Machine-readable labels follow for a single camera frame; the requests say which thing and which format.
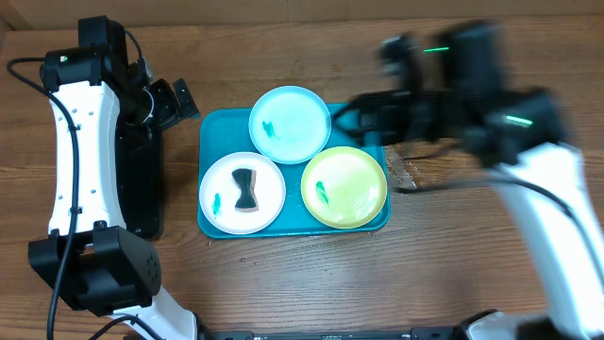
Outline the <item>yellow-green plate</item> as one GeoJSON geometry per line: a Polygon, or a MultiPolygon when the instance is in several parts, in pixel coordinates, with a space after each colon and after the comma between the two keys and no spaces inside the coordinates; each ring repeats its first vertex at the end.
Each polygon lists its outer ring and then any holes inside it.
{"type": "Polygon", "coordinates": [[[386,175],[367,152],[335,146],[306,165],[300,182],[302,200],[319,222],[341,230],[362,227],[378,216],[386,203],[386,175]]]}

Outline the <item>light blue plate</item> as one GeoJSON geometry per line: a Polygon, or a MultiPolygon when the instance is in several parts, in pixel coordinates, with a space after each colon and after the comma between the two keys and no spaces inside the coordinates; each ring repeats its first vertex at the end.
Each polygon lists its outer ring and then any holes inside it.
{"type": "Polygon", "coordinates": [[[265,93],[251,109],[248,130],[258,151],[273,162],[306,162],[324,149],[331,132],[327,104],[299,86],[265,93]]]}

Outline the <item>white plate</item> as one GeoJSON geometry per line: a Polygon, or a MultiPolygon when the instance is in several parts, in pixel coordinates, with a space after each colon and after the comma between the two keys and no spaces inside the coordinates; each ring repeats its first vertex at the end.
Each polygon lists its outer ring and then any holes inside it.
{"type": "Polygon", "coordinates": [[[280,214],[286,197],[284,177],[268,158],[253,152],[236,152],[216,161],[203,176],[198,201],[202,214],[217,229],[229,234],[251,234],[267,228],[280,214]],[[231,173],[235,169],[256,171],[253,212],[235,209],[240,189],[231,173]]]}

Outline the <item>dark bow-shaped sponge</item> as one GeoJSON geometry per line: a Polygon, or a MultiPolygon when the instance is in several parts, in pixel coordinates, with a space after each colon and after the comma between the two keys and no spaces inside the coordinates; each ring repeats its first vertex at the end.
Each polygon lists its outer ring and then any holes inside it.
{"type": "Polygon", "coordinates": [[[256,171],[248,168],[235,169],[231,173],[235,184],[240,189],[240,196],[235,203],[235,209],[249,213],[258,208],[255,196],[256,171]]]}

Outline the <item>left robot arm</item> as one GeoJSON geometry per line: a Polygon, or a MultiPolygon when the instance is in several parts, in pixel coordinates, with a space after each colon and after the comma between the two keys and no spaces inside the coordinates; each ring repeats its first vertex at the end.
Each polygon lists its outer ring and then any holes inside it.
{"type": "Polygon", "coordinates": [[[107,44],[49,52],[37,90],[48,97],[57,179],[46,238],[28,246],[52,288],[50,310],[124,322],[144,339],[200,339],[198,316],[163,287],[162,135],[197,114],[186,82],[151,81],[143,62],[107,44]]]}

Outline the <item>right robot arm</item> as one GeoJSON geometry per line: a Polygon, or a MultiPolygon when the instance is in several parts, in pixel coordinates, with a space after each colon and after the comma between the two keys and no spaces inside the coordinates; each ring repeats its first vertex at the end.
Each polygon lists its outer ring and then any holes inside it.
{"type": "Polygon", "coordinates": [[[557,100],[543,88],[510,89],[495,25],[470,21],[441,32],[434,53],[443,86],[423,85],[412,36],[379,51],[395,89],[354,97],[334,126],[360,145],[453,138],[485,170],[515,221],[544,287],[543,314],[476,314],[452,339],[599,339],[603,335],[603,231],[587,190],[581,151],[557,100]]]}

